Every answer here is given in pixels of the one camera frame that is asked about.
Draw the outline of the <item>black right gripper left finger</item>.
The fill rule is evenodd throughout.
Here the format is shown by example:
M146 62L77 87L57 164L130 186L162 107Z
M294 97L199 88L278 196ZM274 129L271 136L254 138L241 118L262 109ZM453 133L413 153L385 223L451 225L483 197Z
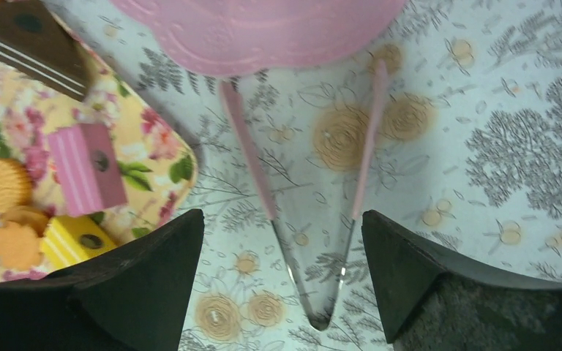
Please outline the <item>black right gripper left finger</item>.
M0 350L177 350L204 238L192 209L38 280L0 283Z

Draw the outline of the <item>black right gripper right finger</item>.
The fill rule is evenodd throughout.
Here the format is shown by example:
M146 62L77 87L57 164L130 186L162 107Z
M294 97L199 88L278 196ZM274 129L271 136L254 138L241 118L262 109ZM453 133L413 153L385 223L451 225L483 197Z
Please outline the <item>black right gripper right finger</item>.
M481 263L377 211L361 233L396 350L562 350L561 282Z

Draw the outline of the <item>yellow wafer biscuit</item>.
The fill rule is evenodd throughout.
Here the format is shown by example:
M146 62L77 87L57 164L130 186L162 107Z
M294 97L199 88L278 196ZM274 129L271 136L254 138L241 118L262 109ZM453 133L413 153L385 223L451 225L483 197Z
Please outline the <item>yellow wafer biscuit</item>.
M90 260L117 247L89 216L55 216L40 241L40 251L54 270Z

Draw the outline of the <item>pink wafer biscuit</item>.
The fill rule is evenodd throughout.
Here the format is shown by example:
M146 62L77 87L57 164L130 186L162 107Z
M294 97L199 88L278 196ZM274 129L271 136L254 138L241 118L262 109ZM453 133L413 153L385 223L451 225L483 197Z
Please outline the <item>pink wafer biscuit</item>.
M108 128L102 123L59 127L48 135L67 213L82 216L127 203Z

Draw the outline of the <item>pink-handled metal tongs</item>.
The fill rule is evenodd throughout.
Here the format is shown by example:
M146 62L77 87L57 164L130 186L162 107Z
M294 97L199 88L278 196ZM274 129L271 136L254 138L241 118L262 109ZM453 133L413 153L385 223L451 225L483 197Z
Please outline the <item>pink-handled metal tongs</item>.
M299 131L280 152L256 147L242 96L227 82L219 87L289 279L317 331L331 325L347 279L353 231L389 98L383 60L375 62L363 84L364 99L345 85L321 83L300 89L298 105L288 117Z

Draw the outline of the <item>pink three-tier cake stand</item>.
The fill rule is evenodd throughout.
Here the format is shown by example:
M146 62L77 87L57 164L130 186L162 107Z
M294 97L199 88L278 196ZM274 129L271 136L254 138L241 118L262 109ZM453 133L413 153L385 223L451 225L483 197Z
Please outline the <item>pink three-tier cake stand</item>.
M313 67L361 50L401 13L396 0L114 1L179 66L232 77Z

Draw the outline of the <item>chocolate wafer biscuit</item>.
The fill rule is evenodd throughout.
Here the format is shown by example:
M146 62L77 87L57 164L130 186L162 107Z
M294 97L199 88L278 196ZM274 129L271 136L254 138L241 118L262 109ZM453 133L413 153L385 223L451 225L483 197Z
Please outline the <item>chocolate wafer biscuit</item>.
M91 86L82 47L41 1L0 3L0 62L79 102Z

